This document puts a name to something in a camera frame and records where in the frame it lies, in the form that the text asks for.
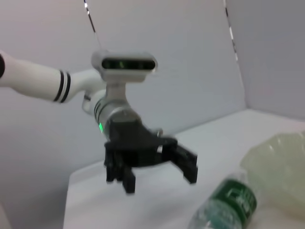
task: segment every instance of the green bottle label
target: green bottle label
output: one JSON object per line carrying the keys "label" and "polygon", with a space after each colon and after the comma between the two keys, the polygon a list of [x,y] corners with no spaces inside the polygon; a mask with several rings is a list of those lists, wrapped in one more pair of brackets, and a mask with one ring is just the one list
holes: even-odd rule
{"label": "green bottle label", "polygon": [[210,199],[217,199],[235,210],[245,228],[257,207],[254,193],[246,185],[232,179],[224,180]]}

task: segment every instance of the translucent plastic bag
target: translucent plastic bag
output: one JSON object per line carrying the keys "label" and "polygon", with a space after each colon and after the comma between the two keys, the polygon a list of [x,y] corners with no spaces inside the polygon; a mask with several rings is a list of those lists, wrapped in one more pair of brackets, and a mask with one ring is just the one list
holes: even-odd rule
{"label": "translucent plastic bag", "polygon": [[305,218],[305,132],[272,137],[252,148],[241,167],[279,208]]}

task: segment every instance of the plastic bottle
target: plastic bottle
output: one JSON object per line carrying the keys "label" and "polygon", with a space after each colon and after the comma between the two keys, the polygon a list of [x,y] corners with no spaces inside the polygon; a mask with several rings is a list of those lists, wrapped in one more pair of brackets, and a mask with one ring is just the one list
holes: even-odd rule
{"label": "plastic bottle", "polygon": [[256,210],[256,196],[246,173],[230,175],[196,211],[188,229],[245,229]]}

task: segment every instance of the white table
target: white table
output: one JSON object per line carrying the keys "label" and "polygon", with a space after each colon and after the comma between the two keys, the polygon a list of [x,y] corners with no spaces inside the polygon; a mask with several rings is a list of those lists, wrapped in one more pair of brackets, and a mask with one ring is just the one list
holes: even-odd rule
{"label": "white table", "polygon": [[[304,122],[246,110],[178,134],[179,142],[198,154],[198,180],[192,186],[169,163],[134,170],[133,196],[126,196],[121,184],[106,184],[102,162],[78,170],[70,177],[64,229],[186,229],[249,148],[276,133],[304,129]],[[265,206],[249,228],[304,229],[305,223]]]}

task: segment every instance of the white wall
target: white wall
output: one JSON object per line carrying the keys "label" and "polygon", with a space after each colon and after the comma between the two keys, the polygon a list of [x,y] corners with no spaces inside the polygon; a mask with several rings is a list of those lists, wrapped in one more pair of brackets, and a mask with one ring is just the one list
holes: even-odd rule
{"label": "white wall", "polygon": [[305,118],[305,1],[227,0],[246,100]]}
{"label": "white wall", "polygon": [[[0,9],[0,31],[7,31],[1,49],[57,68],[86,69],[96,43],[79,3],[7,1]],[[149,127],[175,133],[244,109],[222,0],[88,4],[105,48],[147,50],[160,63],[158,76],[128,87],[130,103]],[[14,229],[60,228],[69,175],[103,159],[105,140],[81,102],[81,94],[62,105],[0,90],[0,201]]]}

